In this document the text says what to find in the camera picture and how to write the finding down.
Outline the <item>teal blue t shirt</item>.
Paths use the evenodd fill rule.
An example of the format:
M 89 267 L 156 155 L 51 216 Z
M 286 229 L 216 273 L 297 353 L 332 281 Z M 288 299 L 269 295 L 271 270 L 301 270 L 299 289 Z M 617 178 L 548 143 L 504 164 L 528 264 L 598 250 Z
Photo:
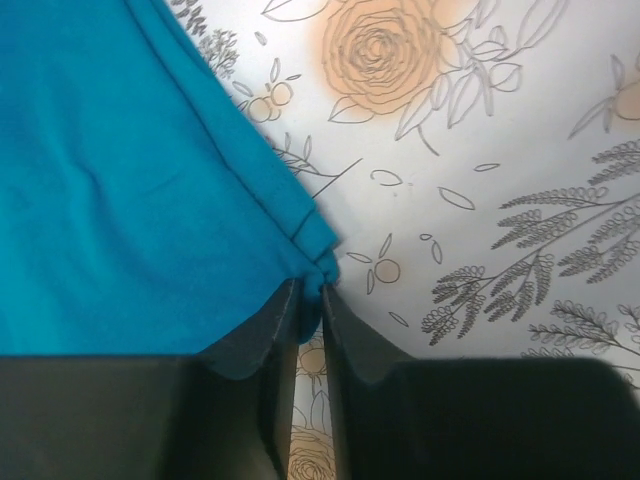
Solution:
M 1 350 L 193 353 L 338 275 L 314 200 L 162 1 L 1 5 Z

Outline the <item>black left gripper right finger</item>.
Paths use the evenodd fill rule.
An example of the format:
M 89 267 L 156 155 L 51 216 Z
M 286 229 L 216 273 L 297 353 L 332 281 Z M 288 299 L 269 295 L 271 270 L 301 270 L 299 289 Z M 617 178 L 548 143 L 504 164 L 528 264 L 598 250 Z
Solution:
M 609 365 L 418 360 L 323 291 L 340 479 L 635 479 L 639 406 Z

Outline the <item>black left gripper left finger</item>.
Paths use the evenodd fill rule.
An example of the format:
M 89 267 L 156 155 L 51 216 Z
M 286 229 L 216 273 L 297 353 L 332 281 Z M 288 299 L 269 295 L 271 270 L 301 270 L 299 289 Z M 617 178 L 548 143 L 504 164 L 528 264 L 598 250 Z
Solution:
M 299 284 L 193 355 L 5 356 L 5 479 L 283 479 Z

